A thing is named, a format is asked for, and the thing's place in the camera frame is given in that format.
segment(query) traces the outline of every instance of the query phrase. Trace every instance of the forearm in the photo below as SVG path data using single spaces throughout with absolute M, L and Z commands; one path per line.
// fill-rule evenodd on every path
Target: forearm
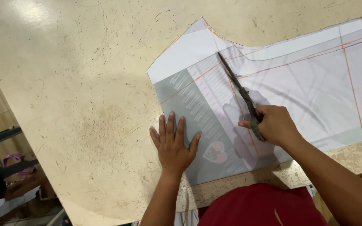
M 285 150 L 302 167 L 341 225 L 362 225 L 362 179 L 300 138 Z
M 182 175 L 171 175 L 163 172 L 152 200 L 143 214 L 142 226 L 174 225 L 175 204 Z

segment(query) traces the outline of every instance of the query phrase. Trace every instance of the table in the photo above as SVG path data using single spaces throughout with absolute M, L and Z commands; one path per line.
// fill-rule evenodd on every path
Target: table
M 160 176 L 145 73 L 204 16 L 223 37 L 268 45 L 362 16 L 362 0 L 0 0 L 0 88 L 75 225 L 141 219 Z M 362 173 L 362 142 L 329 156 Z M 309 184 L 296 162 L 190 187 L 177 211 L 255 182 Z

